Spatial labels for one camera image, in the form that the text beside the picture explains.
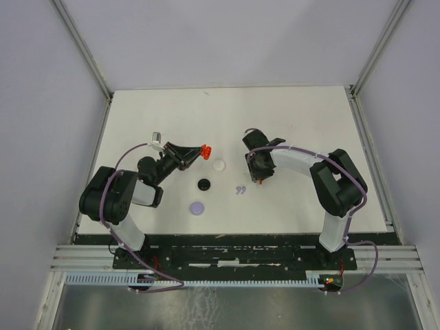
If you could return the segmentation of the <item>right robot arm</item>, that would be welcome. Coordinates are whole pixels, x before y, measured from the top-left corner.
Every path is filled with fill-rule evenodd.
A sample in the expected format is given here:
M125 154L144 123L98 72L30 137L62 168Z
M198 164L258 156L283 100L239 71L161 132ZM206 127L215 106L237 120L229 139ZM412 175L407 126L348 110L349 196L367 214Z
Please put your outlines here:
M245 130L242 139L253 182L262 183L274 175L276 168L300 173L313 182L324 224L316 244L316 262L331 269L340 262L348 245L348 231L353 215L367 202L368 186L348 153L338 148L324 155L297 146L286 140L268 140L259 129Z

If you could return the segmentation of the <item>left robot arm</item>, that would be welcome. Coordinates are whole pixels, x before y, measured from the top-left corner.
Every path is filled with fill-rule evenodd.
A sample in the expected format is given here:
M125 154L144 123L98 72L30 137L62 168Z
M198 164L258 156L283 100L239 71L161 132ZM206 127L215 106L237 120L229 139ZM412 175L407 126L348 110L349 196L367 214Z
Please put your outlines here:
M158 207L164 194L160 184L174 170L189 168L198 157L208 160L211 152L206 144L185 147L167 142L159 148L159 159L143 157L136 171L120 170L121 160L114 167L101 166L80 196L80 213L100 222L129 250L129 261L144 268L151 263L152 251L147 248L147 236L129 214L131 204Z

